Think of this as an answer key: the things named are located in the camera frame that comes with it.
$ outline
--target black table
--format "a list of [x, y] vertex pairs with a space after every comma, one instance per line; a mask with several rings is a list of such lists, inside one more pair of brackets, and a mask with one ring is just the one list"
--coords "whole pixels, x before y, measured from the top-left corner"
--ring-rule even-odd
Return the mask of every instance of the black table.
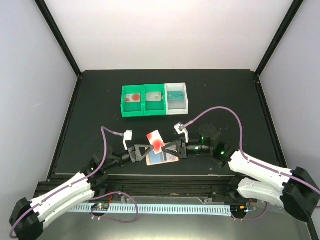
[[[101, 126], [124, 133], [133, 130], [133, 144], [148, 144], [146, 135], [159, 130], [165, 142], [178, 139], [174, 125], [195, 118], [204, 110], [224, 106], [234, 110], [243, 124], [244, 151], [267, 163], [278, 165], [272, 139], [250, 70], [87, 70], [83, 74], [74, 109], [67, 127], [55, 174], [75, 174], [103, 149]], [[186, 83], [188, 115], [122, 118], [123, 85]], [[224, 110], [208, 113], [188, 128], [190, 139], [198, 129], [212, 123], [223, 140], [239, 148], [239, 126]], [[123, 139], [107, 133], [115, 152], [122, 151]], [[145, 161], [110, 170], [115, 175], [234, 175], [228, 166], [219, 168], [209, 158], [182, 159], [179, 162], [147, 166]]]

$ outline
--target purple cable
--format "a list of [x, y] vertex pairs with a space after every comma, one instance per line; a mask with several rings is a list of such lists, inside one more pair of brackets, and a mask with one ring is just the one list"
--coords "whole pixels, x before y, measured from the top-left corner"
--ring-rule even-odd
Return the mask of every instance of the purple cable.
[[193, 120], [189, 121], [188, 123], [186, 123], [186, 124], [184, 125], [184, 128], [187, 128], [188, 126], [190, 126], [191, 124], [193, 124], [195, 121], [197, 121], [199, 118], [201, 118], [203, 115], [207, 114], [208, 112], [213, 111], [213, 110], [218, 110], [218, 109], [227, 110], [228, 112], [232, 113], [233, 116], [236, 118], [236, 120], [237, 120], [237, 122], [238, 122], [238, 124], [239, 124], [239, 128], [240, 128], [239, 150], [240, 150], [240, 152], [241, 152], [241, 155], [244, 157], [244, 159], [248, 160], [248, 161], [249, 161], [250, 163], [252, 163], [252, 164], [255, 164], [255, 165], [257, 165], [257, 166], [259, 166], [259, 167], [261, 167], [261, 168], [267, 169], [267, 170], [269, 170], [269, 171], [271, 171], [271, 172], [273, 172], [273, 173], [280, 174], [280, 175], [282, 175], [282, 176], [285, 176], [285, 177], [288, 177], [288, 178], [290, 178], [290, 179], [292, 179], [292, 180], [295, 180], [295, 181], [297, 181], [297, 182], [305, 185], [306, 187], [310, 188], [311, 190], [315, 191], [317, 194], [320, 195], [320, 190], [319, 190], [319, 189], [317, 189], [316, 187], [312, 186], [311, 184], [309, 184], [309, 183], [307, 183], [307, 182], [305, 182], [305, 181], [303, 181], [303, 180], [301, 180], [301, 179], [299, 179], [299, 178], [297, 178], [297, 177], [295, 177], [295, 176], [286, 174], [286, 173], [284, 173], [284, 172], [279, 172], [279, 171], [274, 170], [274, 169], [272, 169], [272, 168], [270, 168], [270, 167], [268, 167], [268, 166], [265, 166], [265, 165], [263, 165], [263, 164], [261, 164], [261, 163], [258, 163], [258, 162], [254, 161], [254, 160], [249, 160], [248, 157], [245, 155], [245, 152], [244, 152], [244, 150], [243, 150], [244, 129], [243, 129], [243, 127], [242, 127], [240, 118], [238, 117], [238, 115], [237, 115], [233, 110], [231, 110], [231, 109], [228, 108], [228, 107], [225, 107], [225, 106], [215, 106], [215, 107], [211, 107], [211, 108], [205, 110], [204, 112], [202, 112], [202, 113], [201, 113], [199, 116], [197, 116], [195, 119], [193, 119]]
[[[93, 171], [92, 173], [90, 173], [88, 176], [85, 176], [85, 177], [83, 177], [83, 178], [81, 178], [81, 179], [79, 179], [79, 180], [74, 181], [73, 183], [71, 183], [72, 186], [75, 185], [75, 184], [77, 184], [77, 183], [79, 183], [79, 182], [81, 182], [81, 181], [83, 181], [83, 180], [85, 180], [85, 179], [90, 178], [92, 175], [96, 174], [96, 172], [98, 172], [98, 171], [102, 168], [102, 166], [104, 165], [104, 163], [105, 163], [105, 161], [106, 161], [106, 158], [107, 158], [107, 152], [108, 152], [108, 143], [107, 143], [107, 138], [106, 138], [106, 134], [105, 134], [104, 130], [106, 130], [107, 132], [112, 133], [112, 134], [114, 134], [114, 135], [118, 135], [118, 136], [121, 136], [121, 134], [122, 134], [122, 133], [119, 133], [119, 132], [111, 131], [110, 129], [108, 129], [108, 128], [104, 127], [104, 126], [101, 127], [101, 132], [102, 132], [102, 137], [103, 137], [103, 143], [104, 143], [104, 154], [103, 154], [103, 158], [102, 158], [102, 160], [101, 160], [101, 163], [100, 163], [100, 165], [96, 168], [96, 170]], [[66, 186], [62, 187], [61, 189], [53, 192], [52, 194], [50, 194], [49, 196], [47, 196], [45, 199], [43, 199], [43, 200], [42, 200], [42, 203], [46, 202], [48, 199], [52, 198], [54, 195], [60, 193], [61, 191], [65, 190], [65, 189], [67, 189], [67, 188], [69, 188], [69, 185], [66, 185]], [[14, 223], [14, 225], [12, 226], [12, 228], [11, 228], [11, 230], [10, 230], [9, 237], [10, 237], [11, 239], [17, 239], [17, 237], [14, 236], [13, 234], [14, 234], [14, 231], [15, 231], [16, 227], [17, 227], [18, 224], [21, 222], [21, 220], [24, 219], [25, 216], [27, 216], [31, 211], [33, 211], [35, 208], [37, 208], [37, 207], [39, 207], [39, 206], [40, 206], [40, 204], [36, 204], [35, 206], [33, 206], [33, 207], [31, 207], [30, 209], [28, 209], [24, 214], [22, 214], [22, 215], [18, 218], [18, 220]]]
[[[130, 221], [122, 221], [122, 220], [117, 220], [117, 219], [113, 219], [113, 218], [109, 218], [109, 217], [100, 217], [100, 219], [103, 219], [103, 220], [110, 220], [110, 221], [113, 221], [113, 222], [116, 222], [116, 223], [121, 223], [121, 224], [131, 224], [131, 223], [134, 223], [135, 221], [138, 220], [138, 217], [139, 217], [139, 208], [138, 208], [138, 205], [136, 203], [136, 201], [128, 194], [124, 193], [124, 192], [121, 192], [121, 191], [113, 191], [113, 192], [110, 192], [110, 193], [107, 193], [105, 195], [102, 195], [102, 196], [98, 196], [98, 197], [94, 197], [94, 198], [91, 198], [90, 200], [98, 200], [98, 199], [103, 199], [105, 197], [108, 197], [110, 195], [114, 195], [114, 194], [120, 194], [120, 195], [124, 195], [126, 197], [128, 197], [129, 199], [132, 200], [132, 202], [134, 203], [135, 205], [135, 209], [136, 209], [136, 214], [135, 214], [135, 217], [134, 219], [130, 220]], [[99, 218], [97, 216], [94, 216], [94, 209], [92, 209], [91, 211], [91, 217], [93, 218]]]
[[270, 208], [270, 205], [269, 203], [267, 202], [266, 203], [266, 206], [265, 206], [265, 209], [263, 211], [263, 213], [255, 218], [251, 218], [251, 219], [240, 219], [240, 218], [235, 218], [235, 216], [231, 213], [231, 217], [235, 220], [235, 221], [241, 221], [241, 222], [252, 222], [252, 221], [255, 221], [255, 220], [258, 220], [258, 219], [261, 219], [264, 215], [267, 214], [268, 210]]

